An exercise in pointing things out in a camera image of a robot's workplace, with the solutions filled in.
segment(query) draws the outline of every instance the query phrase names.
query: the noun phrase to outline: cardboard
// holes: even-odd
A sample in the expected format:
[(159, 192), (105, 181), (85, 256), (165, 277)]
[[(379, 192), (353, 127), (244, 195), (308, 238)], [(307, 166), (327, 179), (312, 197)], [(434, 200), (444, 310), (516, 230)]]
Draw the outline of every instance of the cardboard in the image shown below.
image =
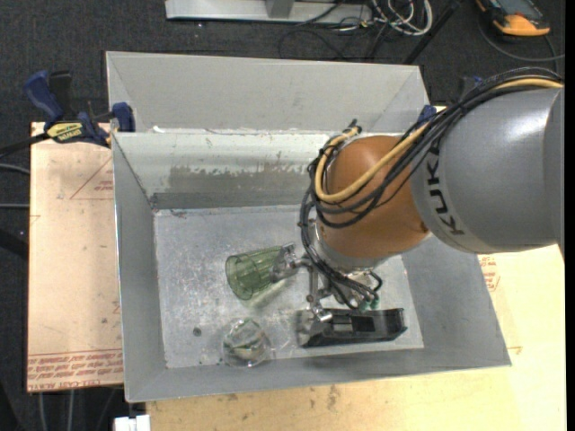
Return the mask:
[(30, 204), (27, 391), (121, 384), (111, 150), (33, 145)]

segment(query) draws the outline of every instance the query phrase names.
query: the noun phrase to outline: green glass object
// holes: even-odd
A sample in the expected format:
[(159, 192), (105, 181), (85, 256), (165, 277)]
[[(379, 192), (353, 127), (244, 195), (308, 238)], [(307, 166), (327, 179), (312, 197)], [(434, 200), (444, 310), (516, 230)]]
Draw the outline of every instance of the green glass object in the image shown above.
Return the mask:
[(270, 270), (281, 246), (233, 255), (226, 260), (227, 283), (242, 300), (271, 285)]

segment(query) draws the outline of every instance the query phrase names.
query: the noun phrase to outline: black object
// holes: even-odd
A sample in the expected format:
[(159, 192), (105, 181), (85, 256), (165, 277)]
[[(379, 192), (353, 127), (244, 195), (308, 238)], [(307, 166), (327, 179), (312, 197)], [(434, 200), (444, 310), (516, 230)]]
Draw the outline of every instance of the black object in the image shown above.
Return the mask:
[(309, 340), (303, 347), (327, 347), (392, 341), (403, 334), (403, 308), (360, 312), (355, 310), (328, 310), (332, 319), (327, 322), (314, 320), (309, 330)]
[(431, 29), (429, 29), (429, 32), (422, 36), (420, 42), (415, 45), (413, 51), (403, 60), (402, 64), (413, 64), (413, 61), (415, 61), (417, 56), (420, 55), (421, 51), (423, 51), (423, 49), (428, 46), (431, 39), (433, 39), (433, 37), (435, 37), (435, 35), (441, 30), (441, 28), (445, 25), (453, 13), (456, 12), (456, 9), (459, 8), (463, 1), (464, 0), (451, 0), (451, 2), (447, 4), (447, 8), (443, 10)]

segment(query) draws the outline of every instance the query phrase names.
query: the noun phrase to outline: black plastic part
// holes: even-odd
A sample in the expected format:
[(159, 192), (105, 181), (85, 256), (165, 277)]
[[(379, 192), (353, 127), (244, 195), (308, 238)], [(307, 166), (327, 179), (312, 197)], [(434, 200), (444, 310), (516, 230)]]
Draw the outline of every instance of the black plastic part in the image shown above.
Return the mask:
[(72, 74), (67, 70), (50, 74), (49, 88), (64, 111), (63, 119), (74, 119), (77, 112), (72, 108)]
[(304, 347), (392, 341), (407, 330), (403, 324), (403, 308), (371, 312), (327, 311), (333, 315), (332, 319), (327, 322), (314, 321)]

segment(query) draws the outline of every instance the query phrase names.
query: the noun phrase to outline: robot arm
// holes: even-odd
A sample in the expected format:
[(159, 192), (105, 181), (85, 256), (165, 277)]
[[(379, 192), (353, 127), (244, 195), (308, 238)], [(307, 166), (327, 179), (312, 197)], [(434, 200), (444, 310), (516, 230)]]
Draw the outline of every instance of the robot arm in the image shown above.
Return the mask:
[[(403, 136), (361, 136), (354, 121), (330, 139), (308, 168), (305, 256), (285, 247), (272, 268), (273, 281), (309, 271), (302, 344), (401, 334), (401, 309), (376, 310), (374, 269), (432, 234), (472, 253), (558, 243), (564, 256), (563, 103), (560, 77), (522, 68), (481, 82)], [(324, 309), (331, 295), (349, 310)], [(372, 330), (358, 329), (365, 324)], [(350, 329), (334, 341), (326, 334), (335, 326)]]

